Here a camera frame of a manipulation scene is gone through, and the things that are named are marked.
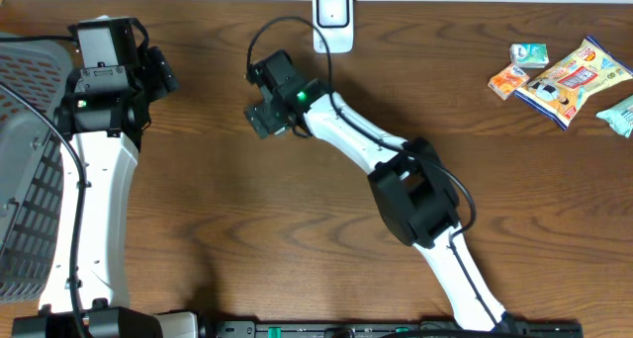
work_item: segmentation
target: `snack package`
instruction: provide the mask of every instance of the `snack package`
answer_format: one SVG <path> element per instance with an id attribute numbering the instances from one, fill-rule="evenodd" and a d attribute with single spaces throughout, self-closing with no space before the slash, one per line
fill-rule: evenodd
<path id="1" fill-rule="evenodd" d="M 633 130 L 633 96 L 595 116 L 607 121 L 618 134 L 629 137 Z"/>
<path id="2" fill-rule="evenodd" d="M 547 46 L 537 43 L 513 44 L 510 47 L 510 60 L 518 67 L 543 68 L 550 62 Z"/>
<path id="3" fill-rule="evenodd" d="M 497 92 L 498 96 L 506 100 L 514 90 L 523 86 L 530 79 L 527 74 L 516 65 L 510 65 L 502 72 L 493 76 L 488 86 Z"/>
<path id="4" fill-rule="evenodd" d="M 593 37 L 514 93 L 563 130 L 592 94 L 631 79 L 633 71 Z"/>

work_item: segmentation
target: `wood grain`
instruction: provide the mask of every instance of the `wood grain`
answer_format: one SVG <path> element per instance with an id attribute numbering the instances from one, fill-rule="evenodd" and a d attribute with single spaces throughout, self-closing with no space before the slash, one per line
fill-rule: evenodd
<path id="1" fill-rule="evenodd" d="M 631 140 L 594 114 L 633 93 L 591 97 L 562 132 L 487 81 L 512 42 L 552 60 L 596 36 L 633 62 L 633 7 L 357 3 L 354 49 L 334 57 L 335 88 L 393 133 L 424 135 L 470 188 L 481 219 L 468 242 L 496 297 L 529 319 L 577 319 L 587 337 L 630 337 Z M 315 139 L 258 140 L 242 109 L 250 38 L 306 2 L 8 0 L 3 31 L 59 34 L 108 14 L 138 17 L 182 90 L 151 105 L 129 203 L 133 308 L 199 308 L 262 320 L 420 320 L 450 315 L 423 259 L 378 217 L 363 173 Z M 284 47 L 323 76 L 312 33 L 285 24 L 255 49 Z M 0 308 L 0 334 L 35 303 Z"/>

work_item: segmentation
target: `green indicator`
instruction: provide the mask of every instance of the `green indicator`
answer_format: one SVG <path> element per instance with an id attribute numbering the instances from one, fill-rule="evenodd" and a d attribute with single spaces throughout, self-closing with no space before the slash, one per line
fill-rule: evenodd
<path id="1" fill-rule="evenodd" d="M 299 99 L 299 101 L 306 101 L 306 99 L 308 98 L 308 95 L 306 95 L 306 93 L 304 91 L 300 91 L 297 94 L 297 98 Z"/>
<path id="2" fill-rule="evenodd" d="M 281 328 L 268 328 L 268 338 L 281 338 Z"/>

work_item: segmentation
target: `gray plastic basket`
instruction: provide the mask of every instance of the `gray plastic basket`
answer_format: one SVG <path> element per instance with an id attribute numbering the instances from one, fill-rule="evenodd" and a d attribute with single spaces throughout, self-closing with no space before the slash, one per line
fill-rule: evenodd
<path id="1" fill-rule="evenodd" d="M 71 68 L 70 56 L 55 42 L 0 43 L 0 81 L 50 118 Z M 62 187 L 58 139 L 0 90 L 0 302 L 37 299 L 44 290 Z"/>

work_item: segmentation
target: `teal snack packet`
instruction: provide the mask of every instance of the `teal snack packet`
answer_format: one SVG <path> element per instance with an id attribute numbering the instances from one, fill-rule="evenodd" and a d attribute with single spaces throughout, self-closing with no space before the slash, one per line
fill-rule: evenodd
<path id="1" fill-rule="evenodd" d="M 633 130 L 633 96 L 595 116 L 607 121 L 616 133 L 629 137 Z"/>
<path id="2" fill-rule="evenodd" d="M 518 67 L 543 68 L 550 62 L 547 47 L 540 43 L 517 43 L 510 47 L 510 60 Z"/>

